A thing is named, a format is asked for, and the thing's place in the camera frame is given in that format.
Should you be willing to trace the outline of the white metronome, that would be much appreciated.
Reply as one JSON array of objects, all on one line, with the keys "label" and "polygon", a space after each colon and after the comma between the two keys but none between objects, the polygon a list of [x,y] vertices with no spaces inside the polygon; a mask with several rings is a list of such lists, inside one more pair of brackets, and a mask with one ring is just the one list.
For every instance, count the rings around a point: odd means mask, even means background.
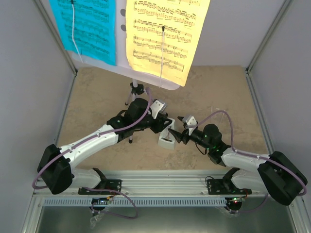
[{"label": "white metronome", "polygon": [[158,138],[158,145],[164,149],[174,150],[176,146],[176,139],[169,132],[169,129],[175,130],[175,120],[169,118],[172,122],[160,133]]}]

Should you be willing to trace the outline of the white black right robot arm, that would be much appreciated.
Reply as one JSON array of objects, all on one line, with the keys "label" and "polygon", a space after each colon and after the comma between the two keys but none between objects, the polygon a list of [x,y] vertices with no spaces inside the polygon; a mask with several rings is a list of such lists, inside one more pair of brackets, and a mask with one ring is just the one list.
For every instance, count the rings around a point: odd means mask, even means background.
[{"label": "white black right robot arm", "polygon": [[225,192],[234,194],[239,189],[259,191],[286,206],[297,196],[306,194],[308,180],[284,153],[253,154],[239,151],[223,142],[215,124],[208,124],[199,130],[193,116],[180,116],[179,120],[183,122],[183,132],[169,129],[178,143],[192,141],[205,150],[213,163],[230,168],[223,176]]}]

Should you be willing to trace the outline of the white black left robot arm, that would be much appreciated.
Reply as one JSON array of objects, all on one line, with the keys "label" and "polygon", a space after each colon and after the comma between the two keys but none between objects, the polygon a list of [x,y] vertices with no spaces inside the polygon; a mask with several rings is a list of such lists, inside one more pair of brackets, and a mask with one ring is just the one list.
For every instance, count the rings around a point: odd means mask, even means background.
[{"label": "white black left robot arm", "polygon": [[173,119],[162,111],[165,104],[159,100],[147,101],[137,98],[126,110],[120,111],[97,131],[69,145],[47,146],[39,162],[37,172],[52,194],[60,194],[75,181],[100,194],[106,190],[106,181],[97,171],[77,172],[75,168],[86,158],[100,150],[115,145],[135,132],[150,129],[161,133],[169,128]]}]

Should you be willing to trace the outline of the clear metronome cover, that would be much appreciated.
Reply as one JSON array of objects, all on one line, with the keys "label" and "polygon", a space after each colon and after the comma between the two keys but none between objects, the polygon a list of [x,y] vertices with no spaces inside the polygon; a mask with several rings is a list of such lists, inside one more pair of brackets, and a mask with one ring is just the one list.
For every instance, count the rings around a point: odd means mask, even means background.
[{"label": "clear metronome cover", "polygon": [[212,113],[214,112],[218,112],[216,113],[215,115],[213,115],[210,119],[210,122],[212,124],[215,124],[217,127],[220,127],[222,121],[224,120],[225,118],[225,113],[224,112],[227,112],[229,109],[228,108],[224,108],[224,109],[220,109],[220,108],[215,108]]}]

